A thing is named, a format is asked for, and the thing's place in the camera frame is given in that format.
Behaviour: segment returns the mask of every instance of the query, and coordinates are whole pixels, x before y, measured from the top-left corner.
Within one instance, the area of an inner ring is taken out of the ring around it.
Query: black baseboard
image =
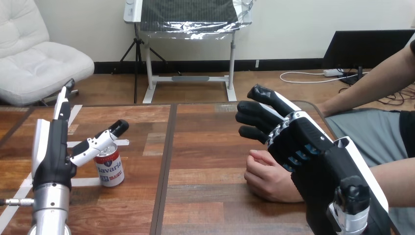
[[[322,68],[323,59],[280,59],[259,60],[258,68],[255,68],[256,60],[236,60],[234,71],[280,71],[280,70],[314,70]],[[153,73],[171,72],[226,72],[229,71],[229,60],[210,61],[168,61],[167,66],[162,61],[151,63]],[[124,62],[95,62],[95,74],[105,73],[134,73],[134,61]],[[147,74],[145,62],[142,62],[138,72]]]

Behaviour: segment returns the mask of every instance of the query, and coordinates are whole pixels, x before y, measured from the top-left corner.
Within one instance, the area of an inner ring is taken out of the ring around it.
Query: black shirt sleeve
[[[401,111],[399,116],[399,130],[406,153],[409,158],[415,157],[415,112]]]
[[[415,40],[413,40],[413,41],[411,42],[410,47],[411,47],[411,51],[412,51],[412,53],[415,55]]]

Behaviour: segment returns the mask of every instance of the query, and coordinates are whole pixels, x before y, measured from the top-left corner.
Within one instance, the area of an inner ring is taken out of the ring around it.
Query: computer monitor
[[[324,69],[372,69],[400,51],[415,30],[336,31],[323,59]]]

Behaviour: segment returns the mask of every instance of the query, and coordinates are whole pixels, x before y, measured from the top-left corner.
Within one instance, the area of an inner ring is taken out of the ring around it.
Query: white cable
[[[354,76],[357,76],[357,74],[355,74],[355,75],[351,75],[351,76],[347,76],[347,77],[338,77],[338,78],[333,78],[333,79],[330,79],[330,80],[325,80],[325,81],[317,81],[317,82],[298,82],[298,81],[287,81],[287,80],[285,80],[284,78],[282,78],[282,76],[283,76],[283,75],[285,75],[285,74],[289,74],[289,73],[301,73],[301,74],[308,74],[308,75],[324,75],[324,73],[309,73],[309,72],[285,72],[285,73],[281,74],[281,75],[279,76],[279,78],[280,78],[282,81],[284,81],[284,82],[288,82],[288,83],[323,83],[323,82],[332,82],[332,81],[336,81],[336,80],[340,80],[340,79],[344,79],[344,78],[349,78],[349,77],[354,77]]]

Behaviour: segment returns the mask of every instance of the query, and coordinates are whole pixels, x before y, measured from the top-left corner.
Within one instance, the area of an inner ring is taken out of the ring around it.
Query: power strip
[[[344,70],[323,70],[323,73],[326,77],[334,77],[334,76],[340,76],[343,75]]]

